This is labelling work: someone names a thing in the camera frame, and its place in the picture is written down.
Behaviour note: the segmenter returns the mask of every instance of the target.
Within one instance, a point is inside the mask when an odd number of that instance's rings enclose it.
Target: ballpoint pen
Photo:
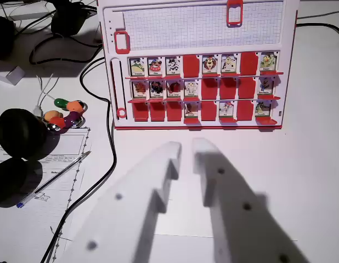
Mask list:
[[[43,184],[41,187],[39,187],[37,190],[35,190],[34,192],[32,192],[31,194],[27,195],[25,198],[23,198],[23,200],[21,202],[19,202],[16,206],[18,208],[22,208],[29,200],[31,200],[32,198],[34,198],[34,196],[36,196],[38,193],[40,193],[42,190],[44,190],[46,187],[48,187],[53,181],[55,181],[57,178],[59,178],[61,175],[63,175],[65,172],[67,172],[68,170],[70,170],[75,164],[77,164],[78,162],[80,162],[81,160],[83,160],[84,158],[86,158],[89,154],[91,153],[91,151],[88,151],[84,154],[82,154],[81,156],[79,156],[77,159],[75,159],[72,163],[70,163],[66,168],[62,169],[59,173],[57,173],[57,175],[55,175],[54,177],[52,177],[50,180],[48,180],[45,184]]]

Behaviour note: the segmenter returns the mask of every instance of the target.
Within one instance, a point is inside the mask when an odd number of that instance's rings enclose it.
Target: grid paper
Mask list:
[[[241,26],[227,26],[227,6],[174,7],[123,12],[131,50],[276,44],[283,2],[246,3]],[[229,9],[239,21],[240,8]]]

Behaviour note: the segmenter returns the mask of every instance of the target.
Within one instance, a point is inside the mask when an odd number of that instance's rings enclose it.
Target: paper sheet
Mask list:
[[[227,26],[227,5],[201,5],[123,12],[131,50],[276,44],[283,2],[245,3],[242,25]],[[240,7],[229,8],[229,21]]]
[[[60,135],[56,148],[39,162],[43,176],[39,185],[44,184],[57,172],[91,147],[89,128],[70,129]],[[10,158],[0,147],[0,162]],[[34,263],[40,262],[50,243],[53,232],[65,210],[78,197],[83,179],[83,166],[75,165],[23,208],[0,207],[0,262]],[[65,250],[72,216],[62,229],[50,262],[54,262]]]

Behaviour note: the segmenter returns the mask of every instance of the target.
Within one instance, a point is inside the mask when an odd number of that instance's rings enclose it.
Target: character card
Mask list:
[[[197,102],[185,103],[184,118],[197,118],[198,104]]]
[[[230,102],[220,102],[219,103],[219,116],[224,118],[233,117],[234,105]]]
[[[275,70],[275,65],[277,63],[277,57],[273,52],[262,53],[260,60],[259,70],[268,71]]]
[[[234,55],[222,55],[221,72],[236,72],[236,57]]]
[[[272,94],[274,81],[272,78],[259,78],[259,85],[257,88],[257,95]]]
[[[144,63],[140,58],[129,59],[129,65],[131,67],[131,76],[144,76]]]
[[[146,99],[146,87],[144,82],[132,82],[132,91],[134,99]]]
[[[197,83],[195,81],[184,82],[184,97],[197,97]]]
[[[163,98],[163,86],[162,81],[150,82],[150,98]]]
[[[180,75],[179,61],[176,57],[166,58],[166,75]]]
[[[162,75],[162,61],[159,58],[149,58],[148,59],[149,66],[149,76],[158,76]]]
[[[217,73],[217,59],[214,55],[202,56],[202,73]]]
[[[180,98],[180,81],[167,81],[167,97]]]
[[[257,101],[255,116],[266,117],[270,115],[271,103],[267,101]]]

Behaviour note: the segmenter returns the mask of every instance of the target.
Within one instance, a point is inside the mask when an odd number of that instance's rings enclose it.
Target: white table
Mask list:
[[[339,10],[339,1],[302,2],[299,16],[335,10]],[[339,27],[339,14],[300,20],[315,21]],[[97,18],[93,17],[86,22],[83,31],[96,27]],[[29,38],[19,39],[21,51],[16,49],[14,54],[25,70],[34,72],[33,67],[27,65],[27,58],[35,43],[30,41],[24,45]],[[106,103],[83,91],[78,74],[73,72],[76,65],[55,65],[63,68],[65,77],[58,80],[51,95],[82,100],[89,106],[84,116],[86,125],[92,129],[93,146],[92,154],[86,159],[83,193],[112,164],[105,129]],[[49,76],[52,70],[56,69],[46,64],[40,74]],[[107,97],[105,67],[99,66],[89,73],[85,85]],[[0,83],[0,114],[11,107],[32,110],[37,95],[37,79],[32,74],[16,87]],[[45,111],[55,109],[48,98],[42,107]],[[282,130],[115,131],[117,167],[104,186],[75,210],[69,237],[73,240],[98,196],[131,165],[164,142],[179,141],[183,146],[180,177],[172,184],[167,214],[159,216],[156,233],[160,235],[155,235],[151,262],[214,262],[210,214],[201,203],[199,176],[192,171],[191,140],[195,137],[215,143],[255,193],[265,196],[273,217],[310,262],[339,262],[339,35],[335,31],[325,27],[296,30]],[[257,157],[259,152],[269,152],[268,164]]]

